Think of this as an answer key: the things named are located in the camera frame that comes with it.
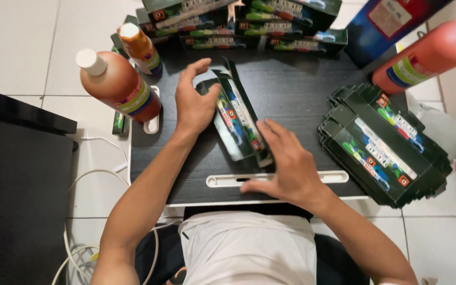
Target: left hand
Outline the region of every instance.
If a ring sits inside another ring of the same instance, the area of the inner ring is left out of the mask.
[[[193,87],[193,78],[205,73],[212,60],[203,58],[187,66],[180,74],[175,91],[177,104],[176,131],[198,136],[212,121],[216,102],[221,93],[221,85],[214,84],[205,96],[198,94]]]

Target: white shirt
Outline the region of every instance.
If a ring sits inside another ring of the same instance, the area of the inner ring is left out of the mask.
[[[210,212],[184,221],[179,234],[184,284],[316,284],[314,232],[303,217]]]

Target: black desk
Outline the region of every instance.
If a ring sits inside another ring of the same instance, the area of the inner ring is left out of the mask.
[[[337,59],[318,59],[311,54],[273,51],[189,51],[161,55],[165,64],[160,78],[145,77],[150,85],[160,88],[163,112],[160,130],[147,135],[142,125],[133,122],[130,178],[134,181],[167,142],[176,124],[175,88],[179,74],[189,63],[203,57],[212,58],[212,67],[220,68],[222,56],[237,63],[242,84],[260,119],[271,118],[294,131],[303,147],[316,160],[318,170],[341,170],[319,144],[317,127],[331,109],[327,96],[335,89],[366,82],[364,73],[343,52]],[[213,78],[208,72],[198,76],[193,85]],[[239,189],[210,188],[209,175],[254,173],[250,163],[231,161],[213,124],[198,138],[187,158],[167,204],[213,203],[272,200],[259,193],[241,195]],[[351,179],[343,184],[330,184],[341,197],[365,196]]]

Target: right hand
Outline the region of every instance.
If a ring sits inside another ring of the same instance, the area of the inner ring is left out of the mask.
[[[273,120],[258,121],[256,125],[274,154],[277,170],[271,181],[250,180],[240,191],[263,192],[315,215],[326,211],[338,197],[321,182],[313,155],[303,149],[295,133]]]

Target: black furniture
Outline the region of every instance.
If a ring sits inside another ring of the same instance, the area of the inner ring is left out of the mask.
[[[0,284],[50,284],[63,232],[77,122],[0,94]]]
[[[189,63],[203,57],[212,58],[212,67],[221,68],[223,56],[237,64],[242,84],[260,119],[271,118],[294,131],[305,149],[315,156],[318,170],[341,170],[321,149],[318,125],[331,109],[327,96],[347,84],[367,81],[366,73],[359,70],[341,52],[337,58],[317,58],[312,54],[273,51],[208,50],[162,52],[165,64],[161,77],[145,77],[149,84],[160,88],[163,113],[160,131],[147,135],[142,125],[133,123],[131,139],[131,181],[161,150],[174,131],[176,124],[175,88],[180,72]],[[213,74],[198,76],[193,85]],[[210,188],[209,175],[255,173],[254,165],[247,161],[233,162],[222,145],[219,134],[211,124],[198,138],[187,158],[167,204],[223,203],[273,199],[263,194],[241,195],[239,189]],[[330,184],[342,197],[365,196],[352,180],[343,184]]]

